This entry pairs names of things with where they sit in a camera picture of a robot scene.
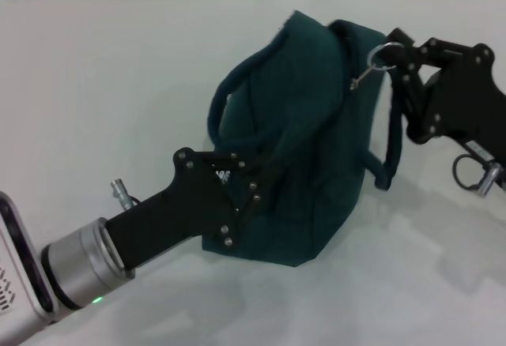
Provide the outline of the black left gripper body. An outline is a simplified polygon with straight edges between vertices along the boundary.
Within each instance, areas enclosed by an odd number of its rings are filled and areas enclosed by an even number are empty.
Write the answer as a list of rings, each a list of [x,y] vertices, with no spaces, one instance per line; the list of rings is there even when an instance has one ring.
[[[217,173],[178,167],[160,193],[113,217],[106,229],[124,267],[135,269],[195,236],[237,237],[236,207]]]

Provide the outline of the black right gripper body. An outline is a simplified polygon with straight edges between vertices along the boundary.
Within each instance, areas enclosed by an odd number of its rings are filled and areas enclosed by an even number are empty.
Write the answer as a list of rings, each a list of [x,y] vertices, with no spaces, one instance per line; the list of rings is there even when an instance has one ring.
[[[421,123],[429,136],[505,152],[505,94],[493,80],[494,61],[492,54],[462,57],[429,78]]]

